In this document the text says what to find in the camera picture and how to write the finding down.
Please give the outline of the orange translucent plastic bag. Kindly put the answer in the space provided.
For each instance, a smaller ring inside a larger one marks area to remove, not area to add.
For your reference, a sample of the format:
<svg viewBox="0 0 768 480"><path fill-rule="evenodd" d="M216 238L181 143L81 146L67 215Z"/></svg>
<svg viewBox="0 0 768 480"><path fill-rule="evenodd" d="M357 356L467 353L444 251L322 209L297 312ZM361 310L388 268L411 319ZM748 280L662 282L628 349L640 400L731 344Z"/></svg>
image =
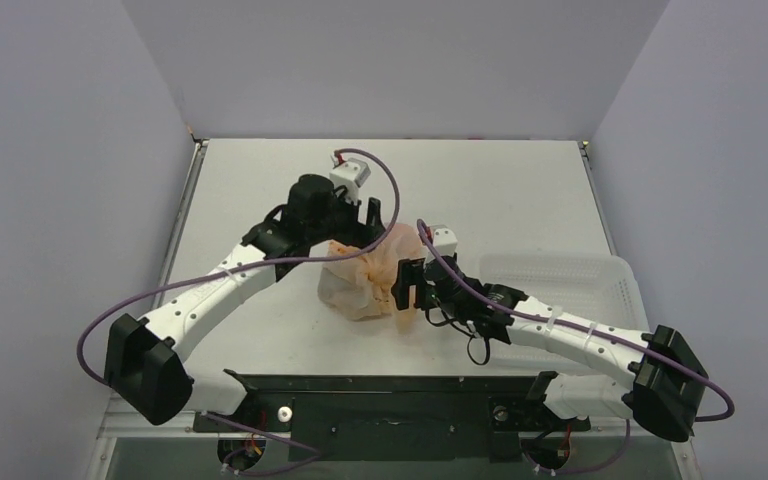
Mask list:
<svg viewBox="0 0 768 480"><path fill-rule="evenodd" d="M407 333L415 323L417 310L412 306L397 309L391 289L397 279L398 263L422 257L423 246L416 230L397 223L373 251L323 264L318 298L349 321L389 319L399 333Z"/></svg>

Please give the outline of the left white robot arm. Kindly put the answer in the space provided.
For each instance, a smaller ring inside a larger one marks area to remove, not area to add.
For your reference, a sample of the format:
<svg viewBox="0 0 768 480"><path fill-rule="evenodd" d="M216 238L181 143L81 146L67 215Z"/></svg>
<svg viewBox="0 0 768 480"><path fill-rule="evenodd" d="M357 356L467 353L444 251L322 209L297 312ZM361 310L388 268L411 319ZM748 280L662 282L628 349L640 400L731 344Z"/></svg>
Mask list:
<svg viewBox="0 0 768 480"><path fill-rule="evenodd" d="M107 384L150 424L186 410L218 413L232 429L251 427L258 402L228 373L190 373L185 363L198 344L239 306L281 281L311 249L336 240L370 249L385 234L381 203L372 198L359 219L359 190L369 171L342 166L328 176L305 174L276 207L209 273L140 318L125 314L110 327L104 367Z"/></svg>

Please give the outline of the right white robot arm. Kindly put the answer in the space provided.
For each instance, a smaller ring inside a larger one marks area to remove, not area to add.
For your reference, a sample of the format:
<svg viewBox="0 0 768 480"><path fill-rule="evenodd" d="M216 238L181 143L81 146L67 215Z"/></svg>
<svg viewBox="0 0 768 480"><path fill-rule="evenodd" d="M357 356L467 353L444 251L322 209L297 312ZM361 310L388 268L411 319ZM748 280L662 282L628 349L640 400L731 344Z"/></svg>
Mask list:
<svg viewBox="0 0 768 480"><path fill-rule="evenodd" d="M709 376L670 327L644 332L565 313L521 290L467 277L452 257L399 261L391 293L397 309L438 309L484 344L536 348L589 368L588 375L558 374L525 398L525 416L538 427L610 416L672 442L693 434Z"/></svg>

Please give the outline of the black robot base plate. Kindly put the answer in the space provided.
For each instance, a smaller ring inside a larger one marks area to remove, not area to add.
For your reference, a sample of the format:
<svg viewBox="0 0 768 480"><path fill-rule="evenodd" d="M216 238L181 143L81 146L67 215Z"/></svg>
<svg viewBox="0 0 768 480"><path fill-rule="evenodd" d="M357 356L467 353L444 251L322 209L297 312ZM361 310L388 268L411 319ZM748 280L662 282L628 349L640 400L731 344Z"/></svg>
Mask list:
<svg viewBox="0 0 768 480"><path fill-rule="evenodd" d="M289 434L289 457L322 452L327 461L517 462L546 433L586 432L544 404L553 372L525 376L236 375L246 389L224 421L197 414L198 433L236 424Z"/></svg>

